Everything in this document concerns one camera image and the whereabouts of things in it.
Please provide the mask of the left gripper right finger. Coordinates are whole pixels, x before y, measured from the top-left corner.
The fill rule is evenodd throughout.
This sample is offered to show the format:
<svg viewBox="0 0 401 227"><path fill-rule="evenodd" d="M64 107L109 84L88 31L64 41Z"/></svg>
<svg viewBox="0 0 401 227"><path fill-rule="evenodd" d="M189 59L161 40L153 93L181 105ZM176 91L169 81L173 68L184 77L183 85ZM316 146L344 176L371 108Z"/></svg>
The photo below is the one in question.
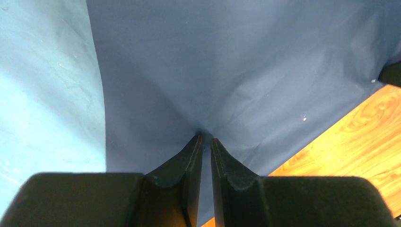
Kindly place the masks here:
<svg viewBox="0 0 401 227"><path fill-rule="evenodd" d="M217 227L393 227L379 191L366 179L260 176L218 139L211 142Z"/></svg>

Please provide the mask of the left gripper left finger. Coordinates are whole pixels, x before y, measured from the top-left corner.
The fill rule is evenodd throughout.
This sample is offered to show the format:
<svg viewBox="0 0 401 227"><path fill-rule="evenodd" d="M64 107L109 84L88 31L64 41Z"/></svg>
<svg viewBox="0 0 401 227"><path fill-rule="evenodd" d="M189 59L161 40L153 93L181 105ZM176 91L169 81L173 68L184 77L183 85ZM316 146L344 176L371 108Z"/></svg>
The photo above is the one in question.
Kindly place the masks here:
<svg viewBox="0 0 401 227"><path fill-rule="evenodd" d="M3 227L194 227L203 138L194 136L148 174L38 173L0 221Z"/></svg>

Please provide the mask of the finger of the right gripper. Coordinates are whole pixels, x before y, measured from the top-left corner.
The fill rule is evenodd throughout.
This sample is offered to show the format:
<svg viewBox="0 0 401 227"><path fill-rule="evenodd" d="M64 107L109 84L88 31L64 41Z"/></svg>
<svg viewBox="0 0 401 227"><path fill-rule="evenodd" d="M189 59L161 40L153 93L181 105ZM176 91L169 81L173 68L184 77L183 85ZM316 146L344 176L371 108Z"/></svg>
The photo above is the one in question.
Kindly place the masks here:
<svg viewBox="0 0 401 227"><path fill-rule="evenodd" d="M399 61L384 66L380 72L378 81L384 84L401 87L401 62Z"/></svg>

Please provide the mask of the blue wrapping paper sheet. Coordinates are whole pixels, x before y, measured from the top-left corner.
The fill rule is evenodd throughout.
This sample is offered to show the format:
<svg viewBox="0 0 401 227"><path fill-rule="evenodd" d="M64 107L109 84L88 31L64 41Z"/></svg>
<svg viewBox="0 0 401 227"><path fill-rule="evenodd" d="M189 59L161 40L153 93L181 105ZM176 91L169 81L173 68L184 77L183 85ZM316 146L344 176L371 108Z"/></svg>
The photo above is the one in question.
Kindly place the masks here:
<svg viewBox="0 0 401 227"><path fill-rule="evenodd" d="M0 211L36 173L147 173L198 132L267 175L400 59L398 0L3 0Z"/></svg>

